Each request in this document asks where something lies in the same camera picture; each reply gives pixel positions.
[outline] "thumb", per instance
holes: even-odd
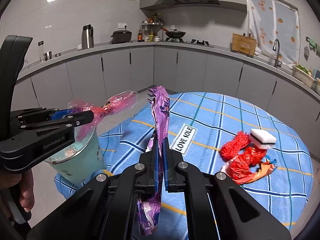
[[[0,189],[9,188],[18,184],[21,174],[11,174],[9,171],[0,169]]]

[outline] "electrical outlet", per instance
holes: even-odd
[[[124,29],[126,26],[126,23],[118,23],[118,29]]]

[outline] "curtain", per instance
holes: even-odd
[[[279,59],[289,66],[298,62],[300,27],[298,12],[276,0],[248,0],[249,32],[261,53],[276,59],[275,39],[280,42]]]

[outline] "tile floor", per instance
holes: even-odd
[[[147,93],[147,91],[144,91],[139,94],[138,102],[133,108],[104,118],[97,127],[97,134],[100,135],[105,131],[112,129],[142,109],[146,104],[148,104]],[[320,202],[320,163],[312,159],[312,164],[314,169],[312,193],[307,206],[303,210],[296,225],[291,230],[292,239],[294,239],[294,237],[303,229]],[[36,203],[32,209],[32,218],[29,221],[29,224],[33,227],[55,208],[61,205],[65,199],[55,187],[53,178],[56,175],[56,171],[51,166],[42,162],[34,167],[32,171],[35,182],[34,192]]]

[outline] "mint green bucket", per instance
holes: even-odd
[[[80,128],[75,128],[75,136]],[[45,162],[75,185],[81,184],[96,170],[105,169],[96,128],[92,127],[81,143],[71,144]]]

